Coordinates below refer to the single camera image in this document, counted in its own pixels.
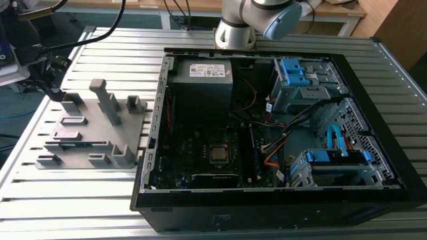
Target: power supply label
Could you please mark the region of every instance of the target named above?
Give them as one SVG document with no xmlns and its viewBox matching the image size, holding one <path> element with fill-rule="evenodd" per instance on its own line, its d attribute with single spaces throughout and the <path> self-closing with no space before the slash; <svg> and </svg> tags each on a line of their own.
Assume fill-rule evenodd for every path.
<svg viewBox="0 0 427 240">
<path fill-rule="evenodd" d="M 189 77 L 224 78 L 225 65 L 223 64 L 192 64 L 189 65 Z"/>
</svg>

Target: black cable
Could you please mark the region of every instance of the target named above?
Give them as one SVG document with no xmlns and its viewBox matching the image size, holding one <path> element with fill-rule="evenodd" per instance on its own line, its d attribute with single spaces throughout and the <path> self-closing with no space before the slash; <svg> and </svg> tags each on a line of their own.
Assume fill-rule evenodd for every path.
<svg viewBox="0 0 427 240">
<path fill-rule="evenodd" d="M 51 9 L 53 10 L 53 12 L 60 9 L 65 3 L 68 2 L 68 0 L 61 0 L 55 6 L 51 7 Z"/>
<path fill-rule="evenodd" d="M 16 144 L 11 144 L 11 145 L 5 145 L 5 146 L 0 146 L 0 150 L 9 148 L 9 147 L 15 147 Z"/>
<path fill-rule="evenodd" d="M 0 133 L 0 138 L 20 139 L 20 137 L 21 137 L 21 136 L 9 135 L 9 134 L 1 134 L 1 133 Z"/>
<path fill-rule="evenodd" d="M 312 113 L 315 112 L 315 110 L 319 107 L 323 107 L 327 104 L 332 104 L 332 103 L 339 103 L 346 96 L 335 96 L 331 97 L 330 99 L 324 99 L 318 101 L 315 104 L 310 105 L 303 111 L 300 111 L 292 118 L 292 120 L 288 122 L 288 124 L 285 125 L 280 137 L 269 144 L 265 145 L 265 147 L 263 148 L 263 150 L 268 150 L 271 149 L 276 144 L 279 144 L 281 141 L 285 140 L 285 138 L 288 137 L 288 135 L 291 134 L 294 128 L 303 122 L 306 122 L 310 118 Z"/>
<path fill-rule="evenodd" d="M 308 0 L 306 0 L 306 3 L 308 4 L 308 6 L 311 7 L 311 10 L 312 10 L 312 18 L 311 18 L 308 30 L 307 30 L 306 32 L 303 32 L 303 35 L 308 34 L 308 32 L 311 31 L 311 29 L 314 28 L 314 25 L 315 25 L 315 17 L 316 17 L 316 11 L 315 11 L 314 6 L 310 4 Z"/>
<path fill-rule="evenodd" d="M 192 11 L 189 9 L 189 4 L 188 4 L 188 0 L 185 0 L 187 3 L 187 9 L 188 9 L 188 30 L 192 29 Z"/>
<path fill-rule="evenodd" d="M 37 18 L 41 18 L 44 16 L 48 16 L 51 14 L 53 14 L 68 2 L 68 0 L 61 0 L 59 3 L 56 3 L 53 6 L 51 7 L 45 7 L 43 9 L 27 12 L 27 13 L 21 13 L 17 15 L 17 19 L 20 21 L 29 21 Z"/>
<path fill-rule="evenodd" d="M 0 153 L 7 152 L 7 151 L 9 151 L 9 150 L 12 150 L 12 149 L 13 149 L 13 147 L 9 147 L 9 148 L 5 148 L 5 149 L 1 149 L 1 150 L 0 150 Z"/>
<path fill-rule="evenodd" d="M 172 15 L 172 12 L 171 12 L 171 10 L 169 10 L 169 6 L 168 6 L 168 4 L 167 4 L 167 0 L 163 0 L 163 3 L 164 3 L 164 6 L 165 6 L 165 10 L 167 10 L 167 12 L 168 12 L 168 15 L 171 16 L 173 22 L 175 22 L 176 25 L 180 27 L 180 29 L 185 31 L 185 28 L 184 28 L 184 27 L 181 26 L 181 24 L 176 21 L 175 16 Z"/>
<path fill-rule="evenodd" d="M 175 3 L 176 7 L 179 8 L 180 12 L 181 12 L 181 15 L 187 18 L 187 15 L 185 15 L 185 13 L 184 13 L 184 11 L 183 11 L 183 9 L 181 9 L 181 6 L 180 6 L 179 3 L 176 2 L 176 0 L 172 0 L 172 1 L 173 1 L 173 3 Z"/>
<path fill-rule="evenodd" d="M 251 120 L 247 120 L 247 119 L 243 119 L 235 112 L 231 112 L 229 113 L 236 119 L 239 119 L 241 122 L 248 122 L 248 123 L 252 123 L 252 124 L 259 124 L 259 125 L 263 125 L 265 127 L 281 127 L 280 125 L 268 125 L 263 122 L 259 122 L 259 121 L 251 121 Z"/>
<path fill-rule="evenodd" d="M 125 11 L 125 6 L 127 6 L 127 0 L 121 0 L 121 6 L 120 6 L 120 11 L 117 13 L 117 17 L 115 18 L 113 24 L 112 24 L 112 26 L 111 26 L 111 28 L 109 28 L 109 30 L 108 30 L 108 32 L 105 34 L 103 34 L 101 36 L 99 36 L 96 38 L 88 39 L 88 40 L 83 40 L 83 41 L 72 42 L 72 43 L 63 44 L 63 45 L 59 45 L 59 46 L 48 47 L 44 50 L 44 53 L 52 53 L 52 52 L 59 51 L 59 50 L 75 48 L 75 47 L 95 43 L 95 42 L 105 39 L 113 33 L 113 31 L 116 30 L 116 27 L 117 27 L 119 22 L 121 20 L 123 13 Z"/>
</svg>

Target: white sticker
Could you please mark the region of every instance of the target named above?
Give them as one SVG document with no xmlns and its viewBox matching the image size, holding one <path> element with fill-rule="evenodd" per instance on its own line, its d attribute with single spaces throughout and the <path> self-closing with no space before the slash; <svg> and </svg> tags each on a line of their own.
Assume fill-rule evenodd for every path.
<svg viewBox="0 0 427 240">
<path fill-rule="evenodd" d="M 152 6 L 152 5 L 139 5 L 140 8 L 143 9 L 157 9 L 159 6 Z"/>
<path fill-rule="evenodd" d="M 189 77 L 225 77 L 225 65 L 223 64 L 192 64 L 189 65 Z"/>
<path fill-rule="evenodd" d="M 308 79 L 318 79 L 318 75 L 315 73 L 307 73 L 306 78 Z"/>
<path fill-rule="evenodd" d="M 267 105 L 265 105 L 265 111 L 267 111 L 268 113 L 271 113 L 272 110 L 273 110 L 273 105 L 272 105 L 271 103 L 267 103 Z"/>
<path fill-rule="evenodd" d="M 280 179 L 280 181 L 283 182 L 285 179 L 285 175 L 277 170 L 277 172 L 275 173 L 275 176 Z"/>
</svg>

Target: orange cable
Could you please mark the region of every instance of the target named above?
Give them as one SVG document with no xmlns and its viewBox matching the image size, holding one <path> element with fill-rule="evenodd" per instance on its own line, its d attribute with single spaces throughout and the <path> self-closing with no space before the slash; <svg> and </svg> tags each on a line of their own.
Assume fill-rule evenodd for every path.
<svg viewBox="0 0 427 240">
<path fill-rule="evenodd" d="M 285 144 L 285 142 L 287 142 L 287 140 L 284 140 L 284 142 L 281 142 L 279 144 L 279 146 L 275 148 L 275 150 L 271 152 L 271 154 L 268 155 L 268 157 L 264 160 L 264 165 L 272 166 L 272 167 L 276 167 L 276 168 L 280 167 L 277 163 L 271 163 L 271 162 L 268 162 L 268 160 L 272 158 L 273 154 L 279 151 L 279 149 L 281 148 L 283 144 Z"/>
</svg>

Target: wooden table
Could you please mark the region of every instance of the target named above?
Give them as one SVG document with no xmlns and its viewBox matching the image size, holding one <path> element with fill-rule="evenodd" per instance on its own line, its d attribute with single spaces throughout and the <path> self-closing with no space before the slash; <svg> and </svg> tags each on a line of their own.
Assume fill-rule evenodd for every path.
<svg viewBox="0 0 427 240">
<path fill-rule="evenodd" d="M 176 0 L 177 4 L 187 11 L 185 0 Z M 40 0 L 36 8 L 52 6 L 57 0 Z M 223 0 L 188 0 L 191 15 L 197 17 L 220 17 Z M 172 14 L 181 16 L 181 12 L 172 0 L 167 0 L 167 5 Z M 120 3 L 112 0 L 69 0 L 59 12 L 67 13 L 117 13 L 116 8 Z M 139 0 L 139 2 L 128 2 L 125 4 L 125 14 L 159 15 L 161 19 L 163 29 L 171 29 L 171 20 L 167 7 L 163 0 Z M 323 2 L 315 9 L 315 22 L 343 23 L 339 36 L 350 36 L 356 28 L 359 20 L 367 16 L 367 12 L 360 5 L 355 9 L 343 8 L 340 5 L 332 5 Z M 307 15 L 302 21 L 310 22 L 312 16 Z"/>
</svg>

